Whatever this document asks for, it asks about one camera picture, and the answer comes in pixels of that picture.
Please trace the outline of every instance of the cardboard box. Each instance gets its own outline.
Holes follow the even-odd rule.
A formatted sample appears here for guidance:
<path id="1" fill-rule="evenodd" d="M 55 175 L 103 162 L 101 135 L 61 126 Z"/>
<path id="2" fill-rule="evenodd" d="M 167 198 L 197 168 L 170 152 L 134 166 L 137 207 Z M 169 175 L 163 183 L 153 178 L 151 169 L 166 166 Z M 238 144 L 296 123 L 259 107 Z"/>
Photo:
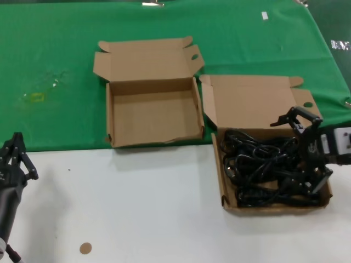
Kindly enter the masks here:
<path id="1" fill-rule="evenodd" d="M 201 139 L 203 116 L 194 74 L 204 61 L 192 37 L 99 42 L 94 73 L 106 87 L 112 147 Z"/>
<path id="2" fill-rule="evenodd" d="M 228 128 L 241 129 L 257 139 L 271 139 L 277 136 L 294 136 L 288 124 L 270 127 L 293 106 L 304 106 L 311 102 L 308 110 L 321 117 L 320 112 L 308 90 L 295 88 L 303 83 L 300 77 L 278 76 L 236 76 L 202 75 L 203 110 L 218 127 L 218 134 L 212 134 L 216 156 L 218 182 L 222 206 L 226 210 L 251 212 L 298 212 L 318 209 L 316 207 L 288 207 L 273 204 L 262 208 L 238 208 L 235 198 L 235 186 L 226 176 L 223 165 L 223 152 L 219 144 Z M 299 118 L 305 126 L 310 122 Z M 276 182 L 266 184 L 276 188 Z M 321 208 L 326 207 L 332 197 L 329 182 L 321 189 Z"/>

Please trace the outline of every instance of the white table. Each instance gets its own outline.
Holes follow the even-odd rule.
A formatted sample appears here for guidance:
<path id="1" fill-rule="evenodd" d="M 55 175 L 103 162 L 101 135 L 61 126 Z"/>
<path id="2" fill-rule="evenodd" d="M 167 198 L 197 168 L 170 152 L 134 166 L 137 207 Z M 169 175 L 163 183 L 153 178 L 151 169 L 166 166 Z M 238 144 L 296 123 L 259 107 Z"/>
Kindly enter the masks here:
<path id="1" fill-rule="evenodd" d="M 351 261 L 350 167 L 326 209 L 252 217 L 220 206 L 212 145 L 29 155 L 9 241 L 26 263 Z"/>

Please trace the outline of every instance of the green table cover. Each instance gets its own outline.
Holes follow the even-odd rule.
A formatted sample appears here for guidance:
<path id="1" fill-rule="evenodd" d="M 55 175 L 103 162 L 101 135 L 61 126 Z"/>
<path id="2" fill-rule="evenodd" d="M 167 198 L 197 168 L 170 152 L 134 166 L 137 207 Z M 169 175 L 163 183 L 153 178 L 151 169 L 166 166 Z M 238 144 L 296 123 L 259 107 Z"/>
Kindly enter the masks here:
<path id="1" fill-rule="evenodd" d="M 351 119 L 348 87 L 308 9 L 292 0 L 2 5 L 0 25 L 1 144 L 22 131 L 29 151 L 109 147 L 105 83 L 93 73 L 99 40 L 193 36 L 202 73 L 301 76 L 324 125 Z M 202 141 L 183 144 L 210 143 L 206 126 Z"/>

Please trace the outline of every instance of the hole in box flap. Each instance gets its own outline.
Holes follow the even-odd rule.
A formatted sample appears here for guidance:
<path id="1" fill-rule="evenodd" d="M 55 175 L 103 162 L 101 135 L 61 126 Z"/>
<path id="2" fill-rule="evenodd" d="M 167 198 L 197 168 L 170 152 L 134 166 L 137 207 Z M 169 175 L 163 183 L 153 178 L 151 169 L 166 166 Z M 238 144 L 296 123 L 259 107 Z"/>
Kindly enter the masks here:
<path id="1" fill-rule="evenodd" d="M 313 103 L 307 101 L 307 102 L 305 102 L 305 103 L 303 104 L 303 106 L 304 106 L 305 108 L 312 108 L 312 107 L 313 107 Z"/>

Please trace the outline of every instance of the tangled cable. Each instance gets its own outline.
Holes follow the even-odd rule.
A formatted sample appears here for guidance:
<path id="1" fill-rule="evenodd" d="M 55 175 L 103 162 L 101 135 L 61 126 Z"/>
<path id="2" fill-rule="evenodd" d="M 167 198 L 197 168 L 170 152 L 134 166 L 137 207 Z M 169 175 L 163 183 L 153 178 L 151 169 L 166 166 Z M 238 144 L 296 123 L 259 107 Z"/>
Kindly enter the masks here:
<path id="1" fill-rule="evenodd" d="M 224 171 L 237 186 L 238 207 L 263 207 L 273 203 L 319 205 L 318 194 L 303 191 L 305 174 L 299 167 L 302 160 L 296 138 L 257 140 L 240 130 L 228 129 L 220 148 L 225 153 Z M 277 189 L 260 186 L 271 181 L 278 182 Z"/>

